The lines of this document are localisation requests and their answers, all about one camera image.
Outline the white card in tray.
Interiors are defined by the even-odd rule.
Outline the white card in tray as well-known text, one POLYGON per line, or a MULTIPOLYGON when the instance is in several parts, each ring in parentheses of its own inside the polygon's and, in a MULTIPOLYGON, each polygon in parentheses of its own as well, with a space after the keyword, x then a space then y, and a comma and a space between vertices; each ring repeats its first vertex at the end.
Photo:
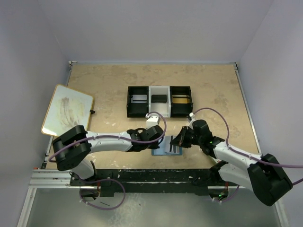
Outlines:
POLYGON ((132 95, 131 103, 147 103, 147 95, 132 95))

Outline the black card in tray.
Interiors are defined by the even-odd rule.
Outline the black card in tray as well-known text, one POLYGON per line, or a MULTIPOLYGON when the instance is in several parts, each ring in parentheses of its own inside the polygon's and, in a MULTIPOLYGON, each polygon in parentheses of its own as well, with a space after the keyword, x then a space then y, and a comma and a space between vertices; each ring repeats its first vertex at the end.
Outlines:
POLYGON ((151 103, 167 103, 168 98, 167 95, 152 95, 151 96, 151 103))

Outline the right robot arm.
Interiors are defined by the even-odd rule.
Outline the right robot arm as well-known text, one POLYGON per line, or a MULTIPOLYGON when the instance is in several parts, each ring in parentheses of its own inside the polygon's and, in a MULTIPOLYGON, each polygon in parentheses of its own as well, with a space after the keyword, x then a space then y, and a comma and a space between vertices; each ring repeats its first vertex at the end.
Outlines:
POLYGON ((243 186, 267 206, 272 206, 293 188, 273 155, 261 156, 243 150, 235 152, 235 147, 212 134, 204 120, 195 120, 190 126, 182 127, 171 145, 181 148, 199 146, 204 154, 217 161, 210 169, 213 181, 243 186))

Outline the black and white sorting tray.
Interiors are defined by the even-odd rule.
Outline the black and white sorting tray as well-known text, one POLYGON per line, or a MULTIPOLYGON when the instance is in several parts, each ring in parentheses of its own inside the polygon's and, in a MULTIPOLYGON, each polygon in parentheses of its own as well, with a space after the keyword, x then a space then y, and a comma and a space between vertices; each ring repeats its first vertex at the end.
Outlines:
POLYGON ((129 86, 127 117, 143 118, 153 111, 165 118, 188 116, 193 111, 190 86, 129 86))

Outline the white striped credit card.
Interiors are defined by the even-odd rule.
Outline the white striped credit card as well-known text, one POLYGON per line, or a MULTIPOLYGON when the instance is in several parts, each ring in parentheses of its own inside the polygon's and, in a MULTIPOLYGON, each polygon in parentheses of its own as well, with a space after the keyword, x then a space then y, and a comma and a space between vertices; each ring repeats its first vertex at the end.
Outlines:
POLYGON ((171 142, 174 140, 175 136, 166 136, 161 143, 165 151, 171 151, 173 147, 178 147, 177 145, 171 145, 171 142))

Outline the gold card in tray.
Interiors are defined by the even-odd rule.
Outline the gold card in tray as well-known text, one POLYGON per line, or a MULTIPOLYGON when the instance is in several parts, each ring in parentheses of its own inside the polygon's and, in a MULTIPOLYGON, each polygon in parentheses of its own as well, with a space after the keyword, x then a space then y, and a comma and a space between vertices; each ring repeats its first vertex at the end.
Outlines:
POLYGON ((188 96, 175 95, 175 96, 172 96, 172 103, 173 104, 189 104, 189 103, 191 103, 191 99, 188 96))

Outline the yellow framed whiteboard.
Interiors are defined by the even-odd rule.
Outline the yellow framed whiteboard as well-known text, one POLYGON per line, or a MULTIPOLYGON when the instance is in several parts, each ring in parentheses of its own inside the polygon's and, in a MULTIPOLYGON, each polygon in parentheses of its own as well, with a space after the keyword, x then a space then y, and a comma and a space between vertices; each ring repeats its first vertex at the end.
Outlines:
POLYGON ((87 129, 93 102, 91 95, 61 84, 56 85, 41 133, 58 137, 77 125, 87 129))

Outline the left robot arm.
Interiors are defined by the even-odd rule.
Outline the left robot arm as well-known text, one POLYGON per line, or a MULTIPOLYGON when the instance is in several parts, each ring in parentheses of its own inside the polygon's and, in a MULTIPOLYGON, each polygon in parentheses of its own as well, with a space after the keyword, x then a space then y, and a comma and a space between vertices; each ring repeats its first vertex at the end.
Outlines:
POLYGON ((94 133, 77 125, 52 142, 54 154, 49 162, 55 162, 57 170, 71 170, 86 180, 96 174, 96 169, 86 156, 103 151, 140 152, 159 148, 164 130, 158 126, 148 129, 127 130, 121 133, 94 133))

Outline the blue leather card holder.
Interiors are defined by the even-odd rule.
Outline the blue leather card holder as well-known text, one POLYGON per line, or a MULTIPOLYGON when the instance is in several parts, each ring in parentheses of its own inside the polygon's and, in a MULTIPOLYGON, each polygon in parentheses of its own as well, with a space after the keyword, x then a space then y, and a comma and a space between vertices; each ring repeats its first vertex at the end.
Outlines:
POLYGON ((152 156, 181 156, 182 148, 173 147, 171 151, 165 151, 164 149, 153 149, 151 151, 152 156))

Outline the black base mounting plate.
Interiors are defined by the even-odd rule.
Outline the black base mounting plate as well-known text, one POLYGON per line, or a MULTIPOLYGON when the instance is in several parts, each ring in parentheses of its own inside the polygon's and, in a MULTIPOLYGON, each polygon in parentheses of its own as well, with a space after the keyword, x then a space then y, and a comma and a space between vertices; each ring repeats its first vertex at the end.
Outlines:
POLYGON ((123 189, 126 193, 191 193, 208 195, 211 188, 223 189, 226 183, 210 169, 98 169, 91 179, 81 180, 71 174, 71 185, 84 189, 99 186, 101 197, 113 197, 123 189))

